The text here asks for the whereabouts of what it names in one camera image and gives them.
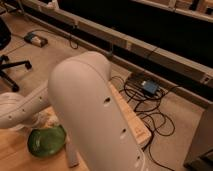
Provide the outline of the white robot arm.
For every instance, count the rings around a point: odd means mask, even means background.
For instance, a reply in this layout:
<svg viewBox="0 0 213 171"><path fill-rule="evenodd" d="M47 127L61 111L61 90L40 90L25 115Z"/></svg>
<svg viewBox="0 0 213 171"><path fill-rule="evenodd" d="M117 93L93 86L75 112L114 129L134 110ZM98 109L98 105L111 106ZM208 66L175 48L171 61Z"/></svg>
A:
<svg viewBox="0 0 213 171"><path fill-rule="evenodd" d="M0 107L0 129L52 107L90 171L148 171L109 87L110 72L108 59L95 51L60 62L37 89Z"/></svg>

